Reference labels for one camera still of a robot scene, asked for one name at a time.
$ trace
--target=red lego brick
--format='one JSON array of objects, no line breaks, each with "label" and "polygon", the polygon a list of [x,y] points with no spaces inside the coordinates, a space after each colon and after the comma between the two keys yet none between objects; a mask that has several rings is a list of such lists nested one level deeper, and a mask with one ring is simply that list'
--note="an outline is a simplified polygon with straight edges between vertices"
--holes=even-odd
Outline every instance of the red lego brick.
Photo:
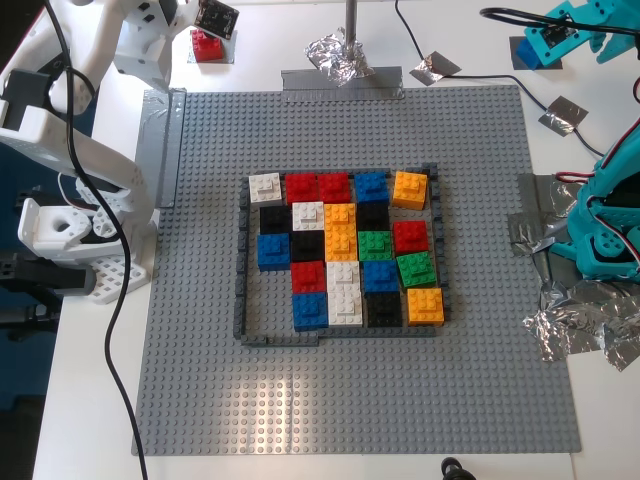
[{"label": "red lego brick", "polygon": [[393,242],[396,256],[428,251],[427,222],[394,222]]},{"label": "red lego brick", "polygon": [[327,291],[324,281],[324,262],[291,264],[293,293],[322,293]]},{"label": "red lego brick", "polygon": [[318,182],[315,173],[295,173],[285,175],[287,205],[295,202],[319,202]]},{"label": "red lego brick", "polygon": [[202,30],[191,31],[191,44],[196,62],[209,62],[224,58],[224,45],[217,37],[207,37]]},{"label": "red lego brick", "polygon": [[351,187],[346,173],[318,175],[320,200],[324,203],[351,203]]}]

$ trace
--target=black cable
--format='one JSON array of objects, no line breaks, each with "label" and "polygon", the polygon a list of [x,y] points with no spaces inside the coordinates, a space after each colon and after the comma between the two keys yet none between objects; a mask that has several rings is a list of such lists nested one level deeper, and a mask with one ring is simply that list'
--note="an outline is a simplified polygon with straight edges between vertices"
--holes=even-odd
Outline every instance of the black cable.
[{"label": "black cable", "polygon": [[535,13],[523,12],[522,10],[514,10],[512,8],[491,7],[480,10],[480,15],[490,20],[508,23],[509,25],[517,25],[520,27],[530,28],[547,28],[549,25],[557,25],[558,27],[572,28],[575,30],[585,30],[587,32],[597,33],[614,33],[619,35],[630,35],[634,38],[640,36],[640,30],[625,27],[611,27],[607,25],[590,25],[588,23],[577,23],[571,20],[563,20],[562,18],[545,17],[544,15],[536,15]]},{"label": "black cable", "polygon": [[398,1],[399,0],[396,0],[396,13],[400,17],[400,20],[402,20],[402,23],[404,23],[404,26],[407,28],[407,32],[409,32],[409,36],[411,37],[411,40],[413,41],[413,44],[415,45],[416,50],[418,51],[418,55],[420,55],[420,61],[422,61],[422,60],[424,60],[424,55],[422,55],[422,51],[420,50],[420,46],[418,45],[418,41],[416,40],[416,37],[413,36],[413,32],[411,31],[411,28],[409,28],[409,24],[407,23],[407,21],[402,16],[402,13],[400,13],[400,8],[398,8]]},{"label": "black cable", "polygon": [[[418,46],[418,42],[416,41],[416,38],[413,36],[413,32],[411,31],[411,27],[409,27],[409,24],[405,21],[405,19],[403,18],[402,14],[400,13],[400,9],[398,8],[398,0],[396,0],[396,12],[398,13],[398,16],[400,17],[400,20],[402,20],[402,23],[404,23],[404,26],[406,27],[407,32],[411,36],[411,40],[413,40],[413,44],[415,45],[416,50],[418,51],[418,55],[420,55],[420,61],[424,60],[424,57],[422,56],[422,52],[420,51],[420,47]],[[461,79],[461,80],[464,80],[464,79],[483,80],[483,79],[508,78],[508,79],[513,80],[514,82],[516,82],[518,84],[518,86],[522,89],[522,91],[524,93],[526,93],[527,96],[531,100],[533,100],[533,103],[538,105],[538,107],[540,107],[545,112],[547,111],[547,107],[545,107],[544,104],[540,100],[538,100],[536,97],[534,97],[533,94],[529,91],[529,89],[527,87],[525,87],[524,84],[517,77],[515,77],[513,75],[447,75],[446,78],[458,78],[458,79]],[[592,151],[593,153],[595,153],[599,157],[604,156],[603,153],[599,152],[598,150],[596,150],[595,148],[593,148],[591,145],[589,145],[587,143],[587,141],[582,137],[582,135],[580,134],[580,132],[578,131],[577,128],[575,128],[573,130],[573,133],[576,134],[576,137],[578,137],[578,140],[580,140],[580,143],[582,143],[587,149],[589,149],[590,151]]]},{"label": "black cable", "polygon": [[140,460],[140,470],[142,472],[142,478],[144,480],[148,480],[147,475],[147,465],[144,459],[144,451],[142,448],[142,440],[140,438],[140,432],[138,431],[138,425],[136,423],[135,412],[133,407],[131,406],[131,402],[129,401],[129,397],[127,396],[127,391],[124,388],[122,380],[118,375],[118,372],[113,364],[113,360],[111,358],[111,337],[113,334],[113,329],[116,325],[116,321],[118,320],[118,315],[122,310],[122,304],[124,303],[124,298],[127,294],[127,290],[129,287],[129,277],[131,275],[131,250],[129,248],[129,243],[127,242],[127,237],[122,229],[122,225],[118,221],[118,218],[113,213],[113,210],[101,195],[100,191],[95,187],[87,173],[82,168],[80,161],[78,160],[78,155],[76,154],[76,148],[73,140],[73,97],[74,97],[74,70],[73,65],[71,63],[71,55],[69,54],[69,48],[67,46],[67,42],[64,38],[64,33],[62,32],[62,27],[60,26],[60,22],[56,17],[53,8],[51,7],[51,2],[49,0],[44,0],[45,8],[51,17],[51,23],[53,24],[53,28],[58,37],[58,41],[60,42],[60,47],[62,48],[62,58],[65,63],[66,73],[67,73],[67,115],[66,115],[66,123],[67,123],[67,147],[69,150],[69,158],[71,159],[71,163],[73,164],[73,168],[76,171],[76,174],[86,185],[86,187],[91,191],[93,196],[96,198],[100,206],[104,209],[107,216],[113,223],[113,226],[116,230],[118,238],[122,243],[122,250],[124,251],[124,277],[122,279],[122,287],[120,290],[120,294],[118,295],[118,300],[116,301],[116,306],[113,310],[113,314],[111,315],[111,320],[109,321],[109,325],[107,327],[107,332],[105,334],[104,339],[104,355],[105,360],[107,362],[107,366],[109,367],[109,371],[113,376],[113,380],[118,387],[120,395],[122,396],[122,400],[127,409],[127,414],[129,416],[129,421],[131,423],[131,429],[133,430],[133,437],[135,439],[136,448],[138,450],[138,458]]}]

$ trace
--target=yellow lego brick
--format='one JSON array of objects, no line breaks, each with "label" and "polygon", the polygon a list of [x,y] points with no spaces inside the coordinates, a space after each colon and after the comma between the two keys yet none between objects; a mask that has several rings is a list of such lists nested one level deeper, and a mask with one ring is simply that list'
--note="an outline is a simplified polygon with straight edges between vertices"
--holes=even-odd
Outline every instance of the yellow lego brick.
[{"label": "yellow lego brick", "polygon": [[442,326],[444,307],[440,288],[410,288],[407,290],[409,326]]},{"label": "yellow lego brick", "polygon": [[356,204],[337,203],[324,206],[324,228],[356,226]]},{"label": "yellow lego brick", "polygon": [[358,239],[355,224],[325,229],[324,243],[326,262],[358,261]]},{"label": "yellow lego brick", "polygon": [[397,172],[391,205],[410,210],[422,210],[427,198],[428,181],[426,175]]}]

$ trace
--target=white table surface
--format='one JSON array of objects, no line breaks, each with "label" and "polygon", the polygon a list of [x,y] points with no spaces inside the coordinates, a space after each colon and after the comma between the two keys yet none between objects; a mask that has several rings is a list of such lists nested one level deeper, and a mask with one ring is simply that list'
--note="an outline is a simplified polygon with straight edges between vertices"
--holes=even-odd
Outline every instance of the white table surface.
[{"label": "white table surface", "polygon": [[[518,27],[482,19],[483,0],[403,1],[425,54],[438,50],[466,74],[513,73],[509,35]],[[558,0],[501,0],[544,13]],[[279,91],[280,71],[310,68],[302,53],[311,41],[335,31],[343,4],[251,5],[238,7],[236,64],[186,64],[188,35],[174,43],[172,85],[196,91]],[[358,39],[372,66],[401,65],[406,87],[421,87],[409,76],[417,54],[393,4],[363,3],[358,9]],[[604,150],[638,115],[631,86],[637,60],[629,52],[597,65],[587,46],[564,60],[562,71],[516,72],[549,104],[558,95],[590,113],[580,127],[585,138]],[[445,80],[436,88],[505,82]],[[135,158],[145,85],[117,74],[113,67],[100,94],[94,138]],[[588,171],[594,162],[575,136],[561,138],[538,123],[541,111],[522,95],[533,169]],[[153,243],[146,263],[153,263]],[[132,402],[138,390],[150,285],[131,293],[113,338],[115,364]],[[95,306],[79,298],[65,300],[47,394],[34,473],[35,480],[138,479],[138,461],[130,453],[131,431],[103,356],[105,329],[113,306]],[[569,454],[456,455],[479,480],[591,480],[637,478],[640,471],[640,361],[623,373],[600,352],[572,356],[571,384],[583,451]],[[273,478],[438,479],[444,455],[309,455],[148,457],[150,478],[171,480]]]}]

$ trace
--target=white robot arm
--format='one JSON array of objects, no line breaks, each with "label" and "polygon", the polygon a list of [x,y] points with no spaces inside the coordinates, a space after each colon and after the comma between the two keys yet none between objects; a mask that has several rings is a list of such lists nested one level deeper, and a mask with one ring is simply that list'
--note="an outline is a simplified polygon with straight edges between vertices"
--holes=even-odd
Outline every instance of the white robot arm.
[{"label": "white robot arm", "polygon": [[[238,12],[217,0],[52,0],[74,70],[74,112],[85,111],[91,88],[100,85],[111,62],[153,88],[168,91],[171,44],[191,25],[230,36]],[[69,158],[66,123],[67,78],[51,78],[38,70],[61,53],[53,24],[45,11],[37,18],[0,74],[0,141],[65,175],[75,175]],[[133,161],[78,132],[79,161],[109,203],[123,227],[135,261],[149,231],[153,204],[144,178]],[[89,204],[98,205],[77,180]],[[28,200],[23,208],[20,239],[34,253],[59,264],[91,263],[122,252],[113,225],[102,208],[40,207]]]}]

